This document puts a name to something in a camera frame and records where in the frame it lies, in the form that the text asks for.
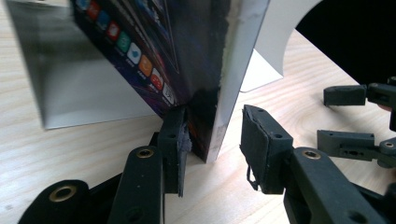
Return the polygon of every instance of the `colorful app icon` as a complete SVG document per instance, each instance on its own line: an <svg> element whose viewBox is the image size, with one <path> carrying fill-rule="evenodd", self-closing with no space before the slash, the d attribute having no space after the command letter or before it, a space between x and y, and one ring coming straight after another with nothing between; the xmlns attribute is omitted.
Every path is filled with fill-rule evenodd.
<svg viewBox="0 0 396 224"><path fill-rule="evenodd" d="M166 82L163 84L163 96L166 98L166 100L169 101L172 105L175 104L175 97L174 94L172 93L171 88L166 84Z"/></svg>
<svg viewBox="0 0 396 224"><path fill-rule="evenodd" d="M121 31L120 37L117 40L117 47L119 47L119 49L125 53L126 51L128 51L130 44L131 44L131 37L125 34L125 32Z"/></svg>
<svg viewBox="0 0 396 224"><path fill-rule="evenodd" d="M149 77L149 75L151 75L152 63L146 55L142 55L142 59L139 63L139 68L146 77Z"/></svg>
<svg viewBox="0 0 396 224"><path fill-rule="evenodd" d="M86 10L90 0L77 0L76 5L81 8L82 10Z"/></svg>
<svg viewBox="0 0 396 224"><path fill-rule="evenodd" d="M119 38L120 27L114 21L111 21L106 33L111 40L116 41Z"/></svg>
<svg viewBox="0 0 396 224"><path fill-rule="evenodd" d="M157 88L157 90L161 91L163 89L163 77L161 74L157 71L157 69L152 70L151 74L151 83Z"/></svg>
<svg viewBox="0 0 396 224"><path fill-rule="evenodd" d="M101 30L105 30L110 22L110 17L105 11L100 11L98 19L96 20L96 25L99 26Z"/></svg>
<svg viewBox="0 0 396 224"><path fill-rule="evenodd" d="M87 15L95 21L100 12L100 7L95 1L91 1L87 9Z"/></svg>
<svg viewBox="0 0 396 224"><path fill-rule="evenodd" d="M140 61L140 57L142 57L142 51L135 43L132 43L131 47L129 47L127 55L134 64L138 64Z"/></svg>

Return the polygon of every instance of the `app icon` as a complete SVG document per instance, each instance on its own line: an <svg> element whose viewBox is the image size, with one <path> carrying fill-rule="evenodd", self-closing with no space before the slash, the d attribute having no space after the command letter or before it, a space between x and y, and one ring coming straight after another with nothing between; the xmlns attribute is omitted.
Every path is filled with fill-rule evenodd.
<svg viewBox="0 0 396 224"><path fill-rule="evenodd" d="M95 1L91 1L87 9L87 15L95 21L99 15L100 7Z"/></svg>
<svg viewBox="0 0 396 224"><path fill-rule="evenodd" d="M175 103L175 97L174 94L172 93L172 90L170 87L166 84L166 82L163 84L163 96L166 98L166 100L169 101L172 105Z"/></svg>
<svg viewBox="0 0 396 224"><path fill-rule="evenodd" d="M110 17L105 11L100 11L98 19L96 20L96 25L99 26L101 30L105 30L110 22Z"/></svg>
<svg viewBox="0 0 396 224"><path fill-rule="evenodd" d="M152 63L146 55L142 56L142 59L139 63L139 68L146 77L149 77L149 75L151 75Z"/></svg>
<svg viewBox="0 0 396 224"><path fill-rule="evenodd" d="M134 64L138 64L140 57L142 56L142 51L140 51L140 48L138 48L135 43L132 43L127 55Z"/></svg>
<svg viewBox="0 0 396 224"><path fill-rule="evenodd" d="M157 90L161 91L163 89L163 77L161 77L161 74L157 71L157 69L154 68L152 70L150 80Z"/></svg>
<svg viewBox="0 0 396 224"><path fill-rule="evenodd" d="M126 52L128 51L129 45L131 44L131 37L129 37L127 34L125 34L125 32L121 32L120 33L120 37L117 40L117 47L119 47L119 49L122 52Z"/></svg>
<svg viewBox="0 0 396 224"><path fill-rule="evenodd" d="M90 0L77 0L76 5L81 8L82 10L86 10Z"/></svg>
<svg viewBox="0 0 396 224"><path fill-rule="evenodd" d="M111 21L106 33L111 40L116 41L120 34L120 27L114 21Z"/></svg>

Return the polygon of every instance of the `light wood surface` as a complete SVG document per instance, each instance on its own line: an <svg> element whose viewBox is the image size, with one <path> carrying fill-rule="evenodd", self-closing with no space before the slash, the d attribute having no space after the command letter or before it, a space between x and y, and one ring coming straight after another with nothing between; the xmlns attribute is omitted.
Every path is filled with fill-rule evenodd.
<svg viewBox="0 0 396 224"><path fill-rule="evenodd" d="M315 147L318 129L375 133L377 143L394 135L389 113L376 105L322 105L324 88L355 82L297 32L284 66L284 79L240 93L216 162L189 155L184 198L166 195L167 223L288 223L283 197L263 195L246 181L238 148L244 104L268 110L295 147ZM0 223L17 223L36 195L57 181L81 179L93 187L120 173L129 151L146 145L160 127L158 118L148 117L44 131L0 5ZM376 161L334 161L351 181L379 193L396 179Z"/></svg>

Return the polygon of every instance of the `wooden table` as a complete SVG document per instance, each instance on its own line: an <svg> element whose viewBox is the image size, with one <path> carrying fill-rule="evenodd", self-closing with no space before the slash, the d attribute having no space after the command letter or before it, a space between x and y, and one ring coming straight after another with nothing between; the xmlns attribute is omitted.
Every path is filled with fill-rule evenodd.
<svg viewBox="0 0 396 224"><path fill-rule="evenodd" d="M284 79L240 93L216 162L204 164L189 155L184 198L166 195L167 223L288 223L283 197L263 195L246 181L238 148L244 104L268 110L293 136L295 147L315 147L318 129L375 133L377 144L394 135L389 112L376 105L322 105L324 88L355 82L296 32L284 70ZM0 223L17 223L36 195L57 181L81 179L93 187L120 173L127 154L146 145L160 127L158 118L148 117L43 130L0 5ZM334 161L352 182L380 193L396 179L394 169L376 161Z"/></svg>

